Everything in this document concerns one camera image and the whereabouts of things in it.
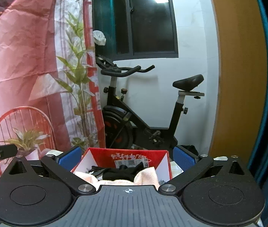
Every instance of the pink towel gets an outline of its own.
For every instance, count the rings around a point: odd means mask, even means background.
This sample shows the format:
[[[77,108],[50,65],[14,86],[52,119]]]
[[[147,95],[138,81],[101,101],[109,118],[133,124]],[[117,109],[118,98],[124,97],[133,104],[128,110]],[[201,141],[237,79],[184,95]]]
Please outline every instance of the pink towel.
[[[100,185],[122,185],[122,186],[134,186],[134,185],[154,185],[156,189],[159,188],[158,178],[154,167],[146,168],[135,176],[134,182],[128,180],[100,180],[91,174],[82,173],[82,172],[74,172],[74,174],[81,179],[87,181],[92,184],[96,190],[100,187]]]

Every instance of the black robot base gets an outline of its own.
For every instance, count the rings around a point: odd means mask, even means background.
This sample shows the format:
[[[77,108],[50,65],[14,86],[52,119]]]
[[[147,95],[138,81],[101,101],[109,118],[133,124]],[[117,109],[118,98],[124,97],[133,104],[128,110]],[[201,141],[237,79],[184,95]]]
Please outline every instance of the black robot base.
[[[265,200],[239,158],[196,165],[160,186],[95,187],[55,162],[15,157],[0,178],[0,227],[256,226]]]

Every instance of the open box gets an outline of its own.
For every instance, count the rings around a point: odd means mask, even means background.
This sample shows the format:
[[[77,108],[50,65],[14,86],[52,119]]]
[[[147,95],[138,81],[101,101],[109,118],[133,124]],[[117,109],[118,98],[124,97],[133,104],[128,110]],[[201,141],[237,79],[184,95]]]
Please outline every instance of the open box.
[[[119,168],[120,165],[134,167],[143,162],[144,167],[154,167],[159,184],[172,178],[169,153],[166,150],[129,150],[88,148],[73,172],[88,173],[92,166]]]

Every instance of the white plastic bag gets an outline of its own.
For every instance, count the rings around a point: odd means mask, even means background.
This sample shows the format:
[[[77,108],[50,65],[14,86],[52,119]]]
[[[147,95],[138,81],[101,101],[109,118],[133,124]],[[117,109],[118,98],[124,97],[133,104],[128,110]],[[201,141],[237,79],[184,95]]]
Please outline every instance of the white plastic bag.
[[[104,46],[106,45],[106,37],[102,31],[93,31],[94,43],[97,45]]]

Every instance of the bike seat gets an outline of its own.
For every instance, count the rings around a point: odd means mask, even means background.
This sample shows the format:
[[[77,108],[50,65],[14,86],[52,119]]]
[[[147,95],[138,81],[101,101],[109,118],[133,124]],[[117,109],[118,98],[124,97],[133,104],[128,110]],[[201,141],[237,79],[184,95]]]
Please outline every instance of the bike seat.
[[[201,84],[204,77],[201,74],[173,82],[173,87],[184,91],[191,91]]]

